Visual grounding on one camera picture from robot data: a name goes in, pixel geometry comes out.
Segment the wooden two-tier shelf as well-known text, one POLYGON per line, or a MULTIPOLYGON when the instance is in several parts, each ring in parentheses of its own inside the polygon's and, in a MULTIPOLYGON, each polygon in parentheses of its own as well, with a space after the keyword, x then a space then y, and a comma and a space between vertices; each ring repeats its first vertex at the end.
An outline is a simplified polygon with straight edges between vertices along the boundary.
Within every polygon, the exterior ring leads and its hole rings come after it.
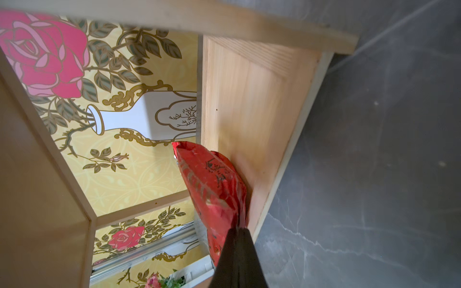
POLYGON ((2 1, 1 286, 131 280, 192 219, 176 141, 230 159, 257 236, 333 55, 357 43, 218 1, 2 1))

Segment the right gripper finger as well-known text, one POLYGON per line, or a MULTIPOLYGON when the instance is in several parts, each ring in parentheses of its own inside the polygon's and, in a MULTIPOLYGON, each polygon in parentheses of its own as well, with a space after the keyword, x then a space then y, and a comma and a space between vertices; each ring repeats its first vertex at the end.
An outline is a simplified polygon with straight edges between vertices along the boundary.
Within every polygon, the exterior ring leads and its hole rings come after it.
POLYGON ((229 229, 210 287, 268 287, 248 229, 229 229))

